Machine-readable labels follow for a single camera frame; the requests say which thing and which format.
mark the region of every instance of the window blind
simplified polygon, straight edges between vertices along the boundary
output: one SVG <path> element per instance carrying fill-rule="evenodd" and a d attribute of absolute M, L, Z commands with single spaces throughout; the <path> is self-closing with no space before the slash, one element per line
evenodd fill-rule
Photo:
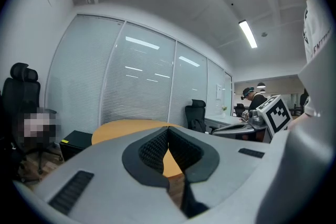
<path fill-rule="evenodd" d="M 206 102 L 207 59 L 178 42 L 175 64 L 169 122 L 187 127 L 184 108 L 192 99 Z"/>
<path fill-rule="evenodd" d="M 123 119 L 167 121 L 175 40 L 127 23 L 112 54 L 101 124 Z"/>
<path fill-rule="evenodd" d="M 221 88 L 221 95 L 217 98 L 217 85 Z M 224 70 L 208 60 L 208 92 L 207 92 L 207 115 L 222 114 L 222 106 L 225 100 Z"/>
<path fill-rule="evenodd" d="M 96 130 L 103 76 L 122 24 L 77 16 L 65 32 L 51 64 L 46 91 L 46 107 L 56 110 L 61 120 L 57 142 L 74 130 Z"/>
<path fill-rule="evenodd" d="M 232 110 L 232 77 L 225 73 L 225 102 L 224 105 L 227 106 L 226 114 L 231 115 Z"/>

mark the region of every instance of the white cube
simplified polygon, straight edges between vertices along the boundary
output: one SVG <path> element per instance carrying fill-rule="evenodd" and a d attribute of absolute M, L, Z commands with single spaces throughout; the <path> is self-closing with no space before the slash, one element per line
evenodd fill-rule
<path fill-rule="evenodd" d="M 274 95 L 257 107 L 258 115 L 263 116 L 272 136 L 287 128 L 293 120 L 286 102 L 281 95 Z"/>

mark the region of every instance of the white desk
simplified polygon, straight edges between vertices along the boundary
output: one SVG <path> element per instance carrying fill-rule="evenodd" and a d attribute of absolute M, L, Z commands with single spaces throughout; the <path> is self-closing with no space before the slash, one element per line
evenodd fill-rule
<path fill-rule="evenodd" d="M 225 118 L 221 115 L 213 115 L 213 116 L 205 116 L 205 123 L 207 126 L 213 125 L 215 127 L 225 127 L 232 124 L 241 123 L 240 118 L 228 116 L 226 115 Z"/>

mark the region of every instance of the white t-shirt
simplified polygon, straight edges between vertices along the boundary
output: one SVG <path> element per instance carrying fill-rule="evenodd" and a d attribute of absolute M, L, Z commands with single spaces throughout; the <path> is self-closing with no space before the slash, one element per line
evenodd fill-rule
<path fill-rule="evenodd" d="M 307 62 L 310 62 L 321 51 L 334 31 L 331 13 L 324 0 L 307 0 L 304 24 L 303 39 Z M 310 116 L 318 115 L 310 97 L 305 106 L 305 113 Z"/>

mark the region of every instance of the black box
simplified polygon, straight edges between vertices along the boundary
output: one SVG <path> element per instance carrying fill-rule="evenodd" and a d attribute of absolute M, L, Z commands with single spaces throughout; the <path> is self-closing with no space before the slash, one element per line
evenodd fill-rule
<path fill-rule="evenodd" d="M 59 142 L 59 146 L 61 148 L 64 161 L 67 161 L 76 154 L 85 150 L 85 148 L 91 146 L 91 138 L 92 134 L 73 131 L 61 140 L 61 142 Z"/>

